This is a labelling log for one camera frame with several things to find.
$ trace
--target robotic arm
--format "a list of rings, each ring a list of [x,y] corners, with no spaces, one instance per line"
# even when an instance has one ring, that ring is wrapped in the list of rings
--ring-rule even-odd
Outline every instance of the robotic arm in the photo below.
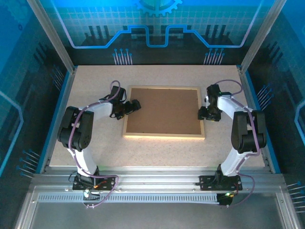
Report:
[[[110,95],[102,98],[96,105],[90,106],[85,112],[82,113],[72,138],[72,149],[69,149],[69,138],[72,128],[76,122],[76,118],[81,112],[82,108],[69,106],[62,119],[57,139],[62,145],[68,149],[72,157],[76,159],[79,166],[77,168],[77,176],[74,179],[73,190],[84,190],[86,187],[95,187],[94,189],[100,190],[98,184],[106,182],[103,178],[94,178],[99,175],[99,168],[92,158],[90,147],[93,124],[102,117],[122,119],[125,115],[137,111],[141,108],[138,100],[126,102],[126,90],[117,86],[112,87]],[[108,190],[110,187],[104,184],[103,187]]]
[[[266,146],[264,113],[243,106],[234,99],[231,93],[221,92],[217,84],[207,88],[205,102],[206,106],[202,106],[198,111],[198,119],[205,118],[219,122],[222,111],[225,112],[233,120],[231,132],[233,147],[227,159],[219,165],[213,182],[209,182],[211,177],[201,176],[198,185],[201,186],[201,190],[235,190],[234,184],[240,183],[239,190],[242,190],[238,173],[249,156],[258,155],[255,140],[259,148]],[[256,136],[250,128],[255,129]]]

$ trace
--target metal base plate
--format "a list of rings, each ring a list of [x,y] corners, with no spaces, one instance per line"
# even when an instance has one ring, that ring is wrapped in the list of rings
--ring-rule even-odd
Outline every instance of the metal base plate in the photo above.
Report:
[[[73,190],[85,190],[89,188],[90,190],[108,190],[110,191],[115,184],[115,178],[95,178],[95,185],[93,186],[90,182],[85,182],[80,180],[78,176],[74,177]]]
[[[220,184],[215,181],[215,176],[199,176],[199,183],[201,191],[235,191],[243,190],[243,185],[240,176],[225,177],[223,176]]]

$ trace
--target cable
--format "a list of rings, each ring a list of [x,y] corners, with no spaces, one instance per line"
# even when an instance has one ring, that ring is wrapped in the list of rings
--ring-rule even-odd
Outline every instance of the cable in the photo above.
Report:
[[[69,182],[72,182],[72,181],[70,181],[70,179],[71,179],[71,176],[72,176],[74,173],[77,173],[77,171],[71,172],[71,174],[70,174],[70,176],[69,176],[69,178],[68,178],[68,181],[69,181]]]
[[[261,150],[260,150],[259,144],[258,144],[258,139],[257,139],[257,135],[256,135],[256,129],[255,129],[255,126],[254,126],[253,116],[252,116],[250,110],[249,110],[247,107],[245,107],[244,105],[242,105],[240,102],[238,102],[237,100],[235,100],[235,99],[232,98],[232,97],[231,97],[231,100],[234,101],[234,102],[235,102],[236,104],[238,104],[239,106],[241,106],[241,107],[249,114],[249,119],[250,119],[250,123],[251,123],[251,127],[252,127],[253,138],[254,138],[254,142],[255,142],[255,147],[256,147],[257,153],[256,153],[256,154],[248,154],[248,155],[246,155],[245,157],[249,157],[249,156],[259,156],[260,153],[261,153]],[[236,167],[236,171],[237,171],[237,172],[236,172],[236,173],[237,173],[238,175],[242,176],[242,177],[249,177],[249,178],[251,178],[251,180],[252,180],[252,182],[253,182],[252,189],[251,189],[250,193],[249,193],[242,201],[240,201],[240,202],[238,202],[238,203],[236,203],[236,204],[230,205],[230,207],[234,207],[234,206],[236,206],[236,205],[239,205],[239,204],[241,204],[241,203],[244,203],[244,202],[252,195],[252,193],[253,193],[253,191],[254,191],[254,188],[255,188],[255,181],[254,181],[254,178],[253,178],[252,176],[246,175],[246,174],[242,174],[242,173],[238,172],[240,166],[244,163],[244,161],[245,161],[245,159],[243,158],[243,159],[241,160],[241,162],[237,165],[237,167]]]
[[[119,182],[119,177],[118,177],[117,175],[110,175],[110,176],[95,176],[95,175],[91,175],[90,173],[87,173],[87,172],[81,167],[81,165],[79,164],[79,162],[78,162],[78,160],[77,160],[77,158],[76,158],[76,152],[75,152],[75,150],[72,148],[72,139],[73,139],[74,132],[75,132],[76,126],[77,126],[77,124],[78,124],[78,121],[80,120],[81,115],[82,115],[88,108],[90,108],[90,107],[92,107],[92,106],[96,106],[96,105],[99,105],[99,104],[103,104],[103,103],[109,102],[110,100],[114,99],[114,98],[119,94],[119,91],[120,91],[120,89],[121,89],[121,84],[120,84],[120,82],[117,81],[117,80],[114,80],[114,81],[111,82],[111,84],[110,84],[110,91],[111,91],[112,86],[113,86],[114,83],[118,83],[119,88],[118,88],[117,92],[113,95],[113,97],[108,98],[108,99],[106,99],[106,100],[100,100],[100,101],[98,101],[98,102],[96,102],[96,103],[92,103],[92,104],[90,104],[90,105],[84,107],[84,108],[79,112],[79,114],[77,115],[77,118],[76,118],[76,120],[75,120],[74,126],[73,126],[73,128],[72,128],[72,130],[71,130],[70,137],[69,137],[68,147],[69,147],[69,149],[70,149],[70,150],[72,151],[72,153],[73,153],[73,154],[72,154],[73,160],[75,161],[76,166],[77,166],[84,174],[86,174],[86,175],[88,175],[88,176],[90,176],[90,177],[92,177],[92,178],[111,178],[111,177],[115,177],[115,178],[116,178],[116,182],[114,183],[113,188],[110,190],[110,192],[107,194],[107,196],[106,196],[101,202],[99,202],[99,203],[97,203],[97,204],[95,204],[95,205],[92,204],[91,206],[86,205],[86,204],[83,203],[87,208],[94,208],[94,207],[99,206],[101,203],[103,203],[103,202],[110,196],[110,194],[115,190],[115,188],[116,188],[116,186],[117,186],[117,184],[118,184],[118,182]]]
[[[242,86],[242,84],[241,84],[240,82],[236,81],[236,80],[231,80],[231,79],[220,80],[220,81],[217,81],[217,82],[214,83],[214,84],[218,84],[218,83],[221,83],[221,82],[227,82],[227,81],[237,83],[237,84],[240,86],[240,90],[239,90],[238,92],[233,93],[232,95],[239,94],[240,92],[243,91],[243,86]]]

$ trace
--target wooden frame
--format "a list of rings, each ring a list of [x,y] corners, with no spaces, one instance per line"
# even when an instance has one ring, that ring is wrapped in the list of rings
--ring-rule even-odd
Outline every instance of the wooden frame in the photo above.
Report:
[[[202,106],[201,102],[201,92],[200,87],[180,87],[180,86],[139,86],[139,85],[131,85],[128,88],[127,93],[127,101],[131,98],[131,93],[133,88],[142,88],[142,89],[179,89],[179,90],[197,90],[198,97],[198,109]],[[157,138],[157,139],[200,139],[204,140],[204,127],[203,120],[200,121],[200,135],[186,135],[186,134],[149,134],[149,133],[127,133],[127,121],[128,115],[124,118],[124,126],[123,126],[123,137],[129,138]]]

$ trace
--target blue trim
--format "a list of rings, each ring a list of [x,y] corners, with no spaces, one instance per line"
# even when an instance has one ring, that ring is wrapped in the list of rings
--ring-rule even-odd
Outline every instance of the blue trim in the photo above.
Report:
[[[296,108],[296,111],[295,111],[295,126],[300,134],[300,137],[303,141],[303,144],[305,145],[305,135],[304,135],[304,132],[301,128],[301,125],[299,124],[299,116],[300,116],[300,111],[301,109],[305,106],[305,100],[303,100]]]
[[[57,118],[57,115],[58,115],[59,108],[61,106],[61,101],[62,101],[63,94],[64,94],[66,86],[67,86],[69,76],[70,76],[70,74],[67,71],[66,76],[65,76],[65,80],[63,81],[63,84],[62,84],[62,87],[61,87],[61,93],[59,94],[59,98],[58,98],[56,108],[55,108],[55,111],[54,111],[54,114],[53,114],[53,118],[52,118],[52,122],[51,122],[51,125],[50,125],[50,128],[49,128],[49,132],[48,132],[46,141],[45,141],[43,149],[42,149],[40,160],[39,160],[37,168],[36,168],[36,173],[40,173],[40,170],[43,166],[44,158],[47,154],[47,148],[48,148],[49,143],[50,143],[51,135],[52,135],[52,132],[53,132],[53,129],[54,129],[54,125],[55,125],[55,122],[56,122],[56,118]]]
[[[53,4],[53,7],[54,7],[54,10],[55,10],[55,13],[57,14],[57,17],[59,19],[59,21],[61,22],[61,26],[63,28],[63,30],[65,31],[66,33],[66,36],[70,42],[70,45],[75,48],[75,49],[107,49],[121,34],[124,34],[124,33],[131,33],[132,32],[132,29],[136,28],[141,28],[141,29],[145,29],[145,34],[146,34],[146,45],[150,48],[165,48],[168,46],[168,40],[169,40],[169,30],[171,28],[182,28],[183,29],[183,33],[193,33],[207,48],[241,48],[243,47],[249,33],[250,33],[250,30],[257,18],[257,15],[262,7],[262,3],[263,3],[264,0],[261,1],[261,3],[259,4],[251,22],[250,22],[250,25],[247,29],[247,32],[246,34],[244,35],[244,38],[241,42],[240,45],[210,45],[208,44],[208,42],[196,31],[196,30],[189,30],[187,29],[187,25],[183,25],[183,24],[174,24],[174,25],[168,25],[165,29],[165,43],[164,44],[150,44],[150,35],[149,35],[149,29],[146,25],[128,25],[127,26],[127,30],[121,30],[121,31],[118,31],[114,37],[112,37],[110,39],[110,41],[106,44],[106,45],[96,45],[96,46],[76,46],[74,44],[74,42],[72,41],[72,38],[61,18],[61,15],[59,14],[58,10],[57,10],[57,7],[55,6],[55,4],[52,2]]]
[[[257,100],[257,97],[256,97],[256,93],[255,93],[255,90],[254,90],[254,87],[253,87],[253,84],[252,84],[249,72],[246,71],[245,75],[246,75],[247,81],[249,83],[250,91],[251,91],[251,94],[252,94],[255,106],[260,109],[260,106],[259,106],[259,103],[258,103],[258,100]],[[269,153],[270,153],[270,158],[272,160],[272,164],[273,164],[274,170],[275,170],[276,173],[281,173],[280,167],[278,165],[278,162],[277,162],[277,159],[276,159],[276,156],[275,156],[275,151],[273,149],[273,146],[272,146],[272,143],[271,143],[271,140],[270,140],[270,136],[269,136],[268,130],[267,130],[267,145],[268,145],[268,149],[269,149]]]
[[[19,137],[19,133],[20,133],[20,131],[22,129],[24,120],[23,120],[23,114],[22,114],[21,106],[19,104],[17,104],[15,101],[13,101],[11,98],[9,98],[2,91],[0,91],[0,96],[3,97],[3,99],[8,101],[13,107],[15,107],[18,110],[18,115],[19,115],[19,119],[20,119],[20,123],[18,125],[17,130],[16,130],[16,133],[15,133],[15,135],[14,135],[14,137],[13,137],[11,143],[10,143],[10,147],[9,147],[9,149],[8,149],[8,151],[7,151],[7,153],[6,153],[5,157],[4,157],[4,160],[3,160],[3,162],[2,162],[2,164],[0,166],[0,177],[1,177],[1,175],[3,173],[3,170],[4,170],[6,164],[7,164],[8,160],[9,160],[9,157],[10,157],[12,151],[13,151],[13,148],[14,148],[14,146],[16,144],[17,138]]]

